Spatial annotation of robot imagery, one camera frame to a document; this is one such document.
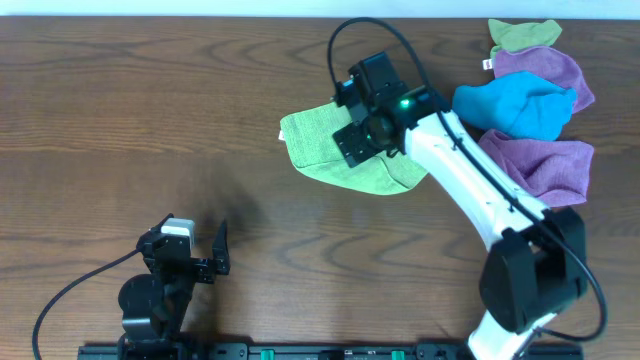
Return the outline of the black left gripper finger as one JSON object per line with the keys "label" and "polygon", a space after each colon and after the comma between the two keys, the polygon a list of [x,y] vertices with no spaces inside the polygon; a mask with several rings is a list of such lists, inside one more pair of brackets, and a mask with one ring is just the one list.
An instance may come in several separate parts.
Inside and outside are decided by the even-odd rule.
{"label": "black left gripper finger", "polygon": [[224,220],[216,233],[212,244],[212,259],[215,264],[217,275],[228,275],[230,273],[230,256],[227,242],[227,221]]}
{"label": "black left gripper finger", "polygon": [[149,229],[151,233],[160,233],[162,226],[171,218],[174,217],[173,213],[167,214],[158,224],[154,225]]}

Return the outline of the light green cloth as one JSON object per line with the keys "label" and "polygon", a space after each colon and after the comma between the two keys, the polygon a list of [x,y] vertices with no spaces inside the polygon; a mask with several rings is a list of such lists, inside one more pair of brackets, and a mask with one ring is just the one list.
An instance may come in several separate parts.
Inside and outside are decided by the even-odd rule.
{"label": "light green cloth", "polygon": [[380,154],[349,167],[332,135],[350,123],[347,109],[333,103],[283,117],[280,139],[294,168],[311,179],[373,195],[407,192],[427,175],[402,154]]}

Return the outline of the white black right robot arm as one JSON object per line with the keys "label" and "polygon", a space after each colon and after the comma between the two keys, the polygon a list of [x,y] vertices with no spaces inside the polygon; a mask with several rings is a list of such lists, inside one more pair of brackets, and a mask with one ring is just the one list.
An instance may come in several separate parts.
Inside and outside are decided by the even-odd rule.
{"label": "white black right robot arm", "polygon": [[587,288],[585,226],[519,187],[477,145],[437,93],[387,82],[337,83],[352,121],[333,138],[350,167],[406,155],[446,190],[488,251],[479,291],[486,308],[467,345],[477,359],[517,359]]}

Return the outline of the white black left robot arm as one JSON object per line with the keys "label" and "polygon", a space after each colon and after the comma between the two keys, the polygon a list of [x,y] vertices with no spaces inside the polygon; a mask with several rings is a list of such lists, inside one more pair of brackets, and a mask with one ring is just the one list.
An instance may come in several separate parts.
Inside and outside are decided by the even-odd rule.
{"label": "white black left robot arm", "polygon": [[227,223],[211,256],[194,258],[195,223],[167,215],[140,236],[136,249],[149,272],[128,280],[118,303],[123,312],[119,359],[206,359],[208,349],[181,331],[195,285],[212,284],[230,272]]}

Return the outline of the blue cloth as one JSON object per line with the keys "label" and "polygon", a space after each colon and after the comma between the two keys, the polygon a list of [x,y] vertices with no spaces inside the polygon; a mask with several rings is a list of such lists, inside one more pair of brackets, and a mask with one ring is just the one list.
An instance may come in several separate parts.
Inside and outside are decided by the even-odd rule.
{"label": "blue cloth", "polygon": [[530,72],[516,72],[486,85],[458,87],[452,108],[469,125],[515,139],[555,141],[569,123],[575,90]]}

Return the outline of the small green cloth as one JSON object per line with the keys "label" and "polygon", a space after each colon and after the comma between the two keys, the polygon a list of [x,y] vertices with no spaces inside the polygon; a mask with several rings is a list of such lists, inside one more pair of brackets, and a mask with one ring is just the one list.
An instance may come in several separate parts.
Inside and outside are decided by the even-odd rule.
{"label": "small green cloth", "polygon": [[488,28],[494,41],[494,46],[490,50],[491,59],[494,59],[501,50],[518,52],[534,46],[551,46],[562,33],[561,26],[555,20],[514,25],[489,19]]}

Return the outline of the upper purple cloth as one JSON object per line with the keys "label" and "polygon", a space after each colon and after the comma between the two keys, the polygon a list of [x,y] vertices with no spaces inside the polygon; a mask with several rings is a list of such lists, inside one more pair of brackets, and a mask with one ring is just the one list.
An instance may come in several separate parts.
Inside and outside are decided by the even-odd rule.
{"label": "upper purple cloth", "polygon": [[484,70],[492,70],[496,78],[527,71],[563,89],[573,89],[577,99],[573,112],[577,113],[595,102],[578,63],[549,46],[533,46],[518,52],[500,50],[494,58],[482,61]]}

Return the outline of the purple cloth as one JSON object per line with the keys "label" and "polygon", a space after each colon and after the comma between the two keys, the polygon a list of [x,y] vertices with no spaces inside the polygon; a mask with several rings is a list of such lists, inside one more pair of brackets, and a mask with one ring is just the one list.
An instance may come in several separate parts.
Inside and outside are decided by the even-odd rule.
{"label": "purple cloth", "polygon": [[577,113],[595,102],[578,63],[549,46],[533,46],[518,52],[500,50],[494,58],[482,61],[484,70],[492,70],[496,78],[527,71],[563,89],[573,89],[577,99],[573,112]]}
{"label": "purple cloth", "polygon": [[549,207],[587,201],[592,145],[512,139],[497,130],[487,131],[478,145],[515,183]]}

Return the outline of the lower purple cloth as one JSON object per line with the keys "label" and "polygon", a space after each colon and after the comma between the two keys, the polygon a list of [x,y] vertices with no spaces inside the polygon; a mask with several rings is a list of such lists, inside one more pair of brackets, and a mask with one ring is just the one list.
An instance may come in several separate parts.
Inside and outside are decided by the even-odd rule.
{"label": "lower purple cloth", "polygon": [[592,145],[512,139],[497,130],[487,131],[478,145],[515,183],[549,207],[587,201]]}

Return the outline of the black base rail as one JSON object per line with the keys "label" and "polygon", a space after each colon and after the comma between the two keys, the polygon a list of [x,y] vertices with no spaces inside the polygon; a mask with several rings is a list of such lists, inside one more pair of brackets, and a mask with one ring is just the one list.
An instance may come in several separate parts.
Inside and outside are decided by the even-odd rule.
{"label": "black base rail", "polygon": [[86,345],[78,360],[473,360],[471,351],[455,343],[420,343],[412,346],[247,345],[215,343],[198,350],[136,350],[131,345]]}

